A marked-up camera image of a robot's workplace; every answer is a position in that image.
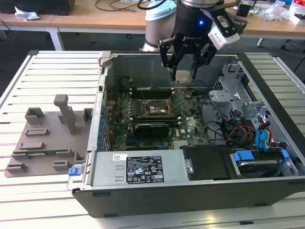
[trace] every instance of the wooden table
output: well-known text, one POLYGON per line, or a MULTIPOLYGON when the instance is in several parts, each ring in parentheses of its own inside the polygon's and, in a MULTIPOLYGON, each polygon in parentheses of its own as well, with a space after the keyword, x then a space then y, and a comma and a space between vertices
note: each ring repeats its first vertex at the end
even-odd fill
MULTIPOLYGON (((110 0, 102 0, 98 6, 109 7, 110 0)), ((33 21, 21 21, 10 14, 0 14, 0 19, 12 30, 47 31, 51 34, 55 49, 64 50, 60 32, 93 32, 93 33, 130 33, 145 34, 145 11, 133 7, 135 12, 107 12, 95 7, 96 0, 75 0, 69 16, 41 15, 33 21)), ((131 3, 117 2, 117 7, 126 7, 131 3)), ((227 9, 233 15, 236 11, 227 9)), ((305 26, 294 25, 291 21, 263 21, 258 14, 248 14, 247 25, 243 37, 300 39, 305 40, 305 26)), ((0 30, 7 28, 0 24, 0 30)))

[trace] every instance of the green circuit board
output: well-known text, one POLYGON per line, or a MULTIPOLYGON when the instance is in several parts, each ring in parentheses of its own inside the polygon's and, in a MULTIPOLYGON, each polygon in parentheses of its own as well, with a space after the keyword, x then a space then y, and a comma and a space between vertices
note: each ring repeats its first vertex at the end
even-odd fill
POLYGON ((164 99, 133 99, 127 93, 119 92, 113 92, 112 97, 108 102, 110 126, 114 130, 111 151, 174 149, 181 144, 209 144, 198 116, 201 103, 197 100, 198 96, 191 96, 187 89, 177 90, 174 96, 164 99), (155 116, 158 116, 157 120, 138 121, 155 116), (169 123, 169 134, 164 138, 136 138, 132 128, 143 123, 169 123))

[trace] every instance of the motherboard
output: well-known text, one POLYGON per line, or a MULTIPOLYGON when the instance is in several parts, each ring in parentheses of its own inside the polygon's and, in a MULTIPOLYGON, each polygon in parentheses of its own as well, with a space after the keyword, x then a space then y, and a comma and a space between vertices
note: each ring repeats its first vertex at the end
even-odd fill
POLYGON ((110 90, 106 104, 109 151, 165 150, 209 144, 198 116, 201 102, 193 90, 156 93, 110 90))

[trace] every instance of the power supply label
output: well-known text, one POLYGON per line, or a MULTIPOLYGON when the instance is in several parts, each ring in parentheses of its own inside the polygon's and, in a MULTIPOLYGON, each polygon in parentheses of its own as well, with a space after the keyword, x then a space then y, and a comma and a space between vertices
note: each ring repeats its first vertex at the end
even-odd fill
POLYGON ((128 184, 164 182, 161 156, 127 157, 126 182, 128 184))

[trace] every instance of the plastic bag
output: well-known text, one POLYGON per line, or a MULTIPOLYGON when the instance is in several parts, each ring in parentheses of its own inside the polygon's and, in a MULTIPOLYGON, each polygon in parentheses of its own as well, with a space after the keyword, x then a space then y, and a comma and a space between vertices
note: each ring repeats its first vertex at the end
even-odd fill
POLYGON ((15 7, 15 10, 16 10, 16 13, 15 13, 16 17, 23 21, 39 18, 38 14, 36 12, 25 12, 25 11, 19 10, 17 7, 15 7))
POLYGON ((275 2, 270 8, 266 10, 262 10, 259 12, 259 16, 263 18, 264 21, 269 21, 269 20, 282 20, 280 15, 285 11, 286 9, 280 6, 279 3, 275 2))

